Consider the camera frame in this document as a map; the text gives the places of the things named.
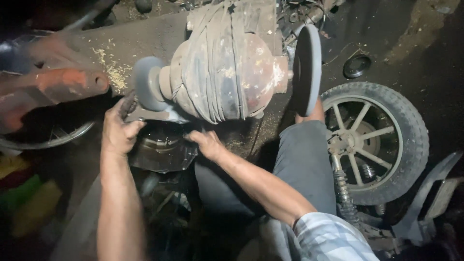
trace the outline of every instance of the man's left hand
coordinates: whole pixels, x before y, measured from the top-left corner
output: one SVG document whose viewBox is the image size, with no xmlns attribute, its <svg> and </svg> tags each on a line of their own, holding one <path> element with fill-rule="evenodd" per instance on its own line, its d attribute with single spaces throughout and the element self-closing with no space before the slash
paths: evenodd
<svg viewBox="0 0 464 261">
<path fill-rule="evenodd" d="M 125 98 L 105 113 L 102 137 L 102 154 L 109 153 L 125 157 L 134 147 L 137 134 L 145 122 L 124 123 L 121 118 L 121 106 Z"/>
</svg>

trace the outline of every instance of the green object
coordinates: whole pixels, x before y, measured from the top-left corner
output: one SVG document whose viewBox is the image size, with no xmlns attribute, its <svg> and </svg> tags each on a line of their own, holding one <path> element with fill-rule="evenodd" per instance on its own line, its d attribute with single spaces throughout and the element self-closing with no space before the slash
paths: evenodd
<svg viewBox="0 0 464 261">
<path fill-rule="evenodd" d="M 0 195 L 0 208 L 11 215 L 26 203 L 41 185 L 39 176 L 34 175 L 19 187 L 5 191 Z"/>
</svg>

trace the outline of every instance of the grinding wheel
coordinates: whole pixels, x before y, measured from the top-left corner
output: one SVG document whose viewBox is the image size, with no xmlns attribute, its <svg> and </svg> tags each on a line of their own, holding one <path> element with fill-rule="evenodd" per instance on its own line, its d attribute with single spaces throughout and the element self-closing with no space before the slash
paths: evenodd
<svg viewBox="0 0 464 261">
<path fill-rule="evenodd" d="M 135 79 L 135 93 L 143 108 L 163 111 L 168 107 L 161 94 L 159 75 L 164 63 L 161 59 L 148 56 L 138 60 L 132 71 Z"/>
<path fill-rule="evenodd" d="M 319 97 L 322 75 L 321 40 L 314 25 L 304 26 L 298 35 L 293 74 L 293 105 L 300 116 L 307 117 Z"/>
</svg>

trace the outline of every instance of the dirty hand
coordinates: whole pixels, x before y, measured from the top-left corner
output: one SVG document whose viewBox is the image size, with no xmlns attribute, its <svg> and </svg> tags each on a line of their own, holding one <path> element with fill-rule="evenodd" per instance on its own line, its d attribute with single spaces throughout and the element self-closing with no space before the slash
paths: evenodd
<svg viewBox="0 0 464 261">
<path fill-rule="evenodd" d="M 102 137 L 102 154 L 110 153 L 125 157 L 135 144 L 137 134 L 145 122 L 124 123 L 121 118 L 122 98 L 113 108 L 105 113 Z"/>
<path fill-rule="evenodd" d="M 214 131 L 201 133 L 196 130 L 192 131 L 185 137 L 187 140 L 198 143 L 201 153 L 209 160 L 217 162 L 219 157 L 227 152 L 225 146 L 221 143 L 218 135 Z"/>
</svg>

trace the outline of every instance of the checkered shirt sleeve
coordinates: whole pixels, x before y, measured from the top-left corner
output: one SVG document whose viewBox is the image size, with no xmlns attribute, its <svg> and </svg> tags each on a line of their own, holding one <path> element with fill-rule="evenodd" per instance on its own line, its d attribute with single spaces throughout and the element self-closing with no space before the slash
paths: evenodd
<svg viewBox="0 0 464 261">
<path fill-rule="evenodd" d="M 362 234 L 343 219 L 308 213 L 294 228 L 303 259 L 318 261 L 378 261 Z"/>
</svg>

